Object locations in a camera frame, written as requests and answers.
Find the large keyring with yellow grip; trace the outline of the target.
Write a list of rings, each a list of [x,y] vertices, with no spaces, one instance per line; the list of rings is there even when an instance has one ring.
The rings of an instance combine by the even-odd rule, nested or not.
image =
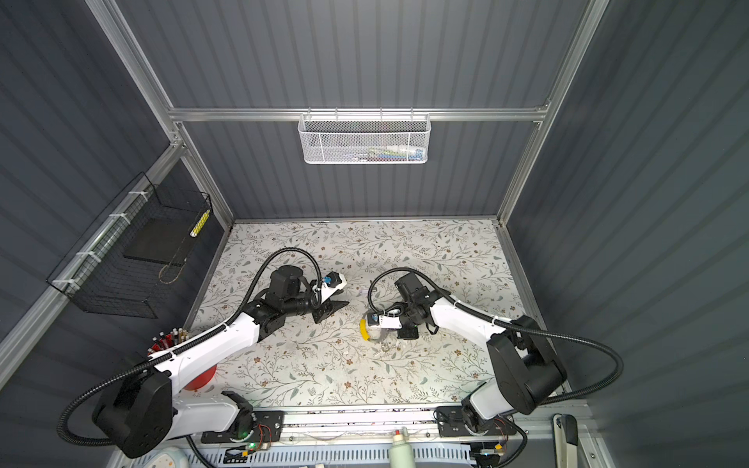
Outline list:
[[[362,339],[368,343],[382,343],[390,335],[390,330],[371,326],[366,319],[360,320],[359,331]]]

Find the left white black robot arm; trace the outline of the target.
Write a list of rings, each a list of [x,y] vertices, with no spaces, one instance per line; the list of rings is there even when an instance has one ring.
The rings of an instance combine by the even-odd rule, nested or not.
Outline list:
[[[309,314],[320,323],[346,306],[334,296],[346,285],[330,272],[306,281],[292,265],[273,271],[270,285],[244,305],[229,325],[220,324],[150,359],[151,369],[103,390],[93,423],[129,458],[147,454],[164,440],[203,432],[224,433],[233,442],[257,435],[252,405],[235,391],[215,397],[181,396],[189,383],[222,360],[266,339],[290,316]]]

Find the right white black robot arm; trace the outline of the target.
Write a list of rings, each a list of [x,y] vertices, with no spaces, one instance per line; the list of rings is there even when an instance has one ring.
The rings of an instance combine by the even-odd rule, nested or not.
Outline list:
[[[485,348],[493,377],[461,402],[466,428],[480,432],[498,415],[528,415],[567,380],[550,339],[532,318],[506,321],[469,307],[446,292],[429,290],[415,273],[395,282],[402,298],[395,305],[405,329],[419,325],[446,329]]]

